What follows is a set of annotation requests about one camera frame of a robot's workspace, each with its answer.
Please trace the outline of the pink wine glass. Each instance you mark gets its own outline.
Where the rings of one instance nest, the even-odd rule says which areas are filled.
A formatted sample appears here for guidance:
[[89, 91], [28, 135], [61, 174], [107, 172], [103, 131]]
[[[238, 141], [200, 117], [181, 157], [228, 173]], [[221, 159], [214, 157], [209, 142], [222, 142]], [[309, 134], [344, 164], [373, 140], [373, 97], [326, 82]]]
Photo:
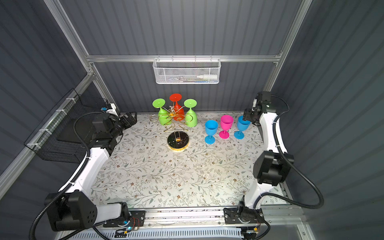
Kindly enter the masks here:
[[228, 130], [231, 129], [233, 122], [234, 122], [234, 119], [230, 115], [223, 115], [221, 117], [220, 125], [222, 128], [222, 131], [219, 133], [220, 138], [222, 138], [222, 139], [228, 139], [229, 138], [230, 134], [229, 134]]

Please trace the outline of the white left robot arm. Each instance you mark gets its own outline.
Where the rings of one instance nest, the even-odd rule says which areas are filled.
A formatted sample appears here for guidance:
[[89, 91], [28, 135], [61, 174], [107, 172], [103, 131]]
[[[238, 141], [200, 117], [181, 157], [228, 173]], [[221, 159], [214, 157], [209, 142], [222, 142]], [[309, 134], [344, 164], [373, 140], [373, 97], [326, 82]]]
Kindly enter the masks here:
[[118, 144], [117, 137], [137, 123], [137, 113], [118, 117], [114, 114], [94, 112], [92, 120], [95, 132], [85, 145], [86, 155], [71, 178], [56, 194], [45, 200], [51, 228], [55, 232], [76, 231], [91, 228], [111, 220], [129, 223], [131, 214], [126, 204], [112, 203], [97, 206], [90, 200], [90, 190], [101, 167], [112, 155]]

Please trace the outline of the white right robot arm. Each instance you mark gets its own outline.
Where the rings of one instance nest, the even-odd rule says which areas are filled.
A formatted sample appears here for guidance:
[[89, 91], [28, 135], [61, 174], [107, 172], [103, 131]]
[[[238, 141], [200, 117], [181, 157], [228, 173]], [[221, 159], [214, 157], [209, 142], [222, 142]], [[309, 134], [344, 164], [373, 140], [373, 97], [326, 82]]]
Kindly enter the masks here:
[[288, 155], [284, 146], [280, 121], [277, 119], [279, 113], [273, 106], [270, 92], [262, 91], [257, 94], [253, 106], [246, 109], [243, 117], [252, 124], [259, 127], [263, 134], [264, 151], [254, 163], [254, 182], [250, 190], [243, 196], [238, 207], [239, 220], [249, 223], [260, 215], [263, 194], [286, 180], [291, 167], [284, 161], [278, 151], [282, 149], [286, 158], [293, 163], [294, 157]]

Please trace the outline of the blue wine glass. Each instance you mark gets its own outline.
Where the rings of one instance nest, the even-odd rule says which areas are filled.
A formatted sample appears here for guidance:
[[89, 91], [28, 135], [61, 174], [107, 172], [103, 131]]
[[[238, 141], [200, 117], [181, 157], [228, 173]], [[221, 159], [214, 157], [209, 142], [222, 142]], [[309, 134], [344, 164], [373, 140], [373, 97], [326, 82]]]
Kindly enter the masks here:
[[205, 137], [206, 144], [212, 145], [215, 143], [216, 139], [214, 135], [217, 133], [218, 126], [218, 123], [214, 120], [209, 120], [205, 123], [205, 130], [207, 134]]
[[248, 129], [248, 127], [250, 126], [251, 122], [250, 121], [247, 121], [244, 119], [243, 116], [240, 116], [238, 118], [238, 123], [237, 123], [237, 128], [238, 128], [238, 131], [236, 131], [234, 133], [234, 137], [238, 140], [241, 140], [245, 137], [244, 135], [244, 131]]

